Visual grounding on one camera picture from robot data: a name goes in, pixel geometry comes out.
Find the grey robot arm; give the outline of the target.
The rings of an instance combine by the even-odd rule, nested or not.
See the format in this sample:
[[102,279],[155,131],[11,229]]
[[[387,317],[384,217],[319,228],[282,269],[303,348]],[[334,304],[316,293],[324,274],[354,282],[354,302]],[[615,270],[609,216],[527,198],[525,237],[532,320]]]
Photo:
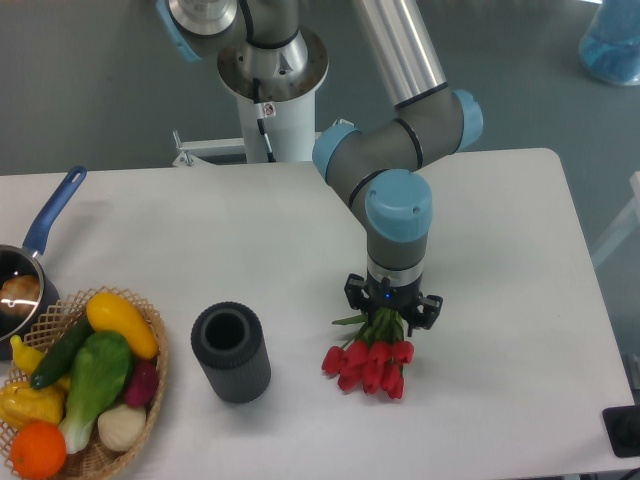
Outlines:
[[397,312],[429,329],[442,299],[421,291],[432,222],[422,167],[475,142],[483,116],[474,97],[448,86],[413,1],[359,1],[355,10],[396,116],[364,133],[338,121],[315,130],[315,93],[328,71],[321,39],[295,1],[160,1],[157,12],[188,61],[213,56],[236,99],[250,163],[312,161],[367,234],[367,270],[345,284],[367,319]]

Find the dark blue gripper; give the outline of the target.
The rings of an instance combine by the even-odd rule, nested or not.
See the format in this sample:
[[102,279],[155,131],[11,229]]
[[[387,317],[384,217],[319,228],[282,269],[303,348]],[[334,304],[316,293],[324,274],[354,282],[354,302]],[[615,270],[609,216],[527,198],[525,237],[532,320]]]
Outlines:
[[366,314],[368,320],[373,320],[382,308],[398,312],[407,322],[407,335],[412,336],[415,330],[430,330],[443,306],[441,296],[421,296],[420,285],[420,277],[407,285],[394,286],[388,279],[379,282],[367,277],[365,280],[350,273],[344,292],[350,308]]

